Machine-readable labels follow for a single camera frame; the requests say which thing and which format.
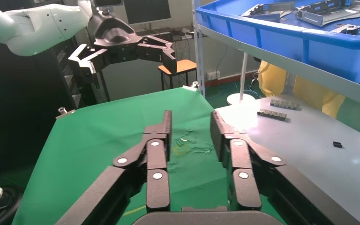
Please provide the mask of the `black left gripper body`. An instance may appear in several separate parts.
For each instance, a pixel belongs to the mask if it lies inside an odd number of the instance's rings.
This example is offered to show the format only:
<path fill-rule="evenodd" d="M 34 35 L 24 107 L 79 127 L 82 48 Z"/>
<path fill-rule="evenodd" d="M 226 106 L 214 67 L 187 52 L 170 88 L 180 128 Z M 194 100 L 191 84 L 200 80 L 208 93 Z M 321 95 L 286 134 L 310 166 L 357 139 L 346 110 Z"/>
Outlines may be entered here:
<path fill-rule="evenodd" d="M 96 51 L 87 57 L 95 67 L 138 59 L 137 45 L 142 40 L 133 28 L 112 14 L 95 13 L 87 26 L 91 47 Z"/>

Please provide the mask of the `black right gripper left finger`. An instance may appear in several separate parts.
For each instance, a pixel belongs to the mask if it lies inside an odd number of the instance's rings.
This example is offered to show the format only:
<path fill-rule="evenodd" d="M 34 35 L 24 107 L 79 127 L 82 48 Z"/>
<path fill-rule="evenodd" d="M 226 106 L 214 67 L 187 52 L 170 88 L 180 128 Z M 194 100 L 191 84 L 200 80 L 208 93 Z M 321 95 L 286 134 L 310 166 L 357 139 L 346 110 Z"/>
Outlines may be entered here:
<path fill-rule="evenodd" d="M 147 126 L 138 144 L 113 160 L 57 221 L 58 225 L 115 225 L 130 199 L 147 186 L 148 212 L 170 210 L 169 176 L 172 112 Z"/>

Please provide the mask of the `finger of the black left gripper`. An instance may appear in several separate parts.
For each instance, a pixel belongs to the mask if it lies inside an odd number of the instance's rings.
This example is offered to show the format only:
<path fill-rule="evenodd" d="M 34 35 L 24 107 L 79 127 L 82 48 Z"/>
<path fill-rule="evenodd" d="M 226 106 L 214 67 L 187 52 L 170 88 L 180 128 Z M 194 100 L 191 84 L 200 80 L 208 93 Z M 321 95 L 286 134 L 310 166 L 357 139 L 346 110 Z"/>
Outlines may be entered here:
<path fill-rule="evenodd" d="M 138 59 L 161 62 L 171 73 L 177 72 L 177 60 L 172 42 L 163 40 L 156 36 L 145 36 L 136 46 Z"/>
<path fill-rule="evenodd" d="M 87 44 L 81 44 L 72 52 L 68 60 L 75 69 L 79 69 L 85 82 L 94 84 L 97 90 L 100 89 L 98 73 L 108 65 L 107 49 L 93 48 Z"/>

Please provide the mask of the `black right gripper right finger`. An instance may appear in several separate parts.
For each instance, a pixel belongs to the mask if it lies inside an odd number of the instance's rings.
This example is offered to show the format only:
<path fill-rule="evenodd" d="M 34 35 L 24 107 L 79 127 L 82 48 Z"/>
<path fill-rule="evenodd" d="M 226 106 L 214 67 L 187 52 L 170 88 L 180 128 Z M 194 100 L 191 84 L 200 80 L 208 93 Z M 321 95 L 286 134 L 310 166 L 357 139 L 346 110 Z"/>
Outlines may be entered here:
<path fill-rule="evenodd" d="M 279 154 L 252 141 L 246 131 L 210 115 L 210 136 L 219 162 L 227 171 L 228 208 L 240 211 L 254 225 L 278 223 L 262 212 L 261 195 L 292 225 L 356 225 L 342 208 Z"/>

